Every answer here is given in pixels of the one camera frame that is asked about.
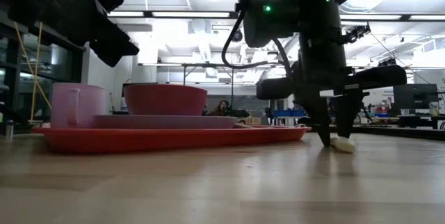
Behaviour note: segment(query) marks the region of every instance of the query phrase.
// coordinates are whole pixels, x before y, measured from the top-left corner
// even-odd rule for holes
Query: ceiling
[[[225,10],[233,11],[237,0],[124,0],[124,4],[118,10]],[[340,7],[342,13],[443,13],[445,12],[445,0],[350,0]],[[227,39],[227,32],[222,31],[218,35],[207,33],[198,34],[191,32],[189,19],[113,19],[118,24],[151,24],[151,40],[137,37],[131,34],[134,41],[140,46],[151,44],[158,47],[159,58],[172,60],[175,56],[192,56],[195,52],[202,53],[202,44],[206,44],[209,50],[219,52]],[[208,24],[233,25],[234,20],[219,19],[207,20]],[[412,50],[421,46],[432,38],[445,36],[445,23],[416,23],[416,22],[371,22],[371,30],[374,34],[367,35],[355,44],[346,45],[348,62],[370,64],[372,60],[385,57],[387,50],[375,39],[400,58],[409,62],[412,58]],[[276,50],[273,45],[255,51]],[[291,57],[296,57],[298,41],[293,41],[286,48]],[[245,43],[232,43],[228,52],[240,54],[245,51]]]

